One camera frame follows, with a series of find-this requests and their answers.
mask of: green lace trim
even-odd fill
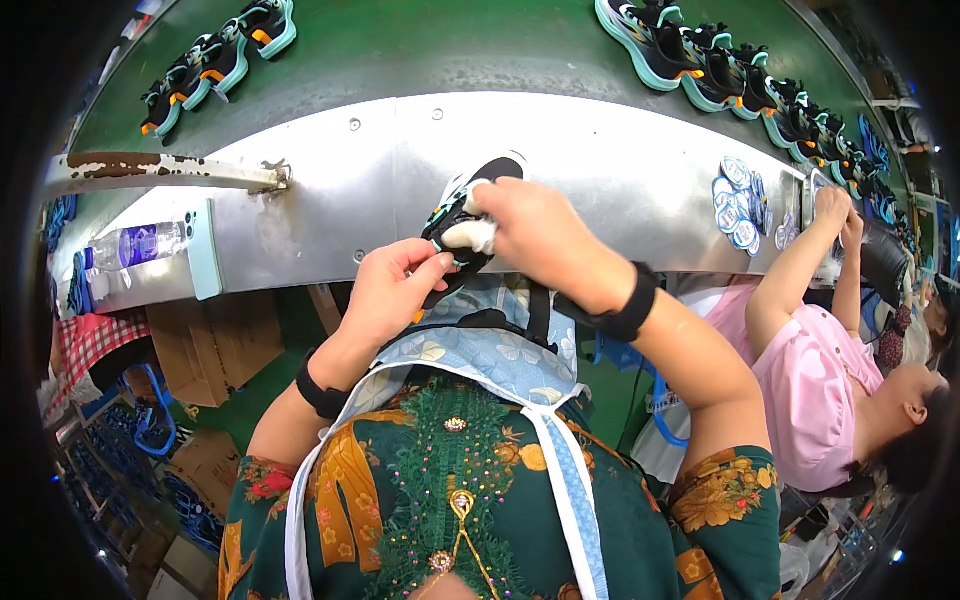
[[[435,552],[452,555],[460,521],[448,498],[456,490],[467,490],[476,496],[467,532],[487,572],[481,573],[463,540],[452,572],[478,599],[492,598],[493,585],[500,600],[530,600],[510,544],[491,535],[493,516],[506,502],[513,477],[494,448],[506,441],[501,425],[510,411],[476,383],[451,376],[434,380],[401,407],[415,424],[410,447],[401,449],[396,463],[388,466],[400,494],[396,512],[384,523],[381,568],[373,574],[366,597],[402,600],[433,574],[429,559]],[[453,417],[465,420],[467,427],[447,431],[444,422]]]

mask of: light blue apron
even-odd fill
[[[549,302],[552,306],[552,293]],[[496,308],[506,314],[507,321],[526,328],[529,306],[526,279],[478,276],[463,290],[426,311],[420,325],[456,324],[479,310]],[[340,417],[321,432],[320,444],[307,456],[294,479],[284,541],[291,600],[313,600],[303,504],[307,480],[324,441],[353,417],[374,411],[392,399],[415,365],[472,379],[496,396],[523,407],[520,414],[534,424],[540,438],[580,593],[587,600],[608,600],[587,463],[577,440],[555,414],[572,397],[583,392],[589,396],[589,388],[577,383],[574,322],[551,309],[547,342],[557,345],[557,353],[502,329],[442,326],[412,332],[380,352],[375,366],[353,389]]]

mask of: wrist strap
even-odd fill
[[[300,395],[313,406],[321,419],[336,420],[337,417],[340,416],[341,411],[344,410],[344,406],[347,406],[347,399],[350,397],[350,393],[341,392],[340,390],[334,390],[332,388],[329,390],[321,390],[320,386],[314,382],[313,377],[310,376],[310,372],[307,370],[307,364],[310,362],[310,357],[313,356],[316,351],[316,348],[311,348],[303,358],[300,370],[297,371],[297,390],[300,392]]]
[[[592,327],[616,342],[630,344],[636,339],[637,331],[650,315],[657,289],[660,287],[657,276],[646,263],[633,264],[636,267],[636,286],[620,312],[608,311],[602,315],[590,315],[563,294],[557,294],[553,302],[554,309],[579,324]]]

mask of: white apron strap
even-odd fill
[[[520,414],[537,430],[580,594],[585,600],[609,600],[590,474],[580,445],[555,415],[562,404],[528,405]]]
[[[317,444],[297,470],[294,485],[290,490],[287,504],[286,531],[283,536],[283,561],[287,575],[287,591],[290,600],[313,600],[313,586],[310,585],[310,567],[306,561],[306,527],[303,521],[303,504],[306,488],[310,485],[310,471],[313,469],[320,449],[324,443]]]

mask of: bottle label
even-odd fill
[[[124,267],[132,267],[156,258],[156,225],[128,228],[125,237],[130,239],[130,254]]]

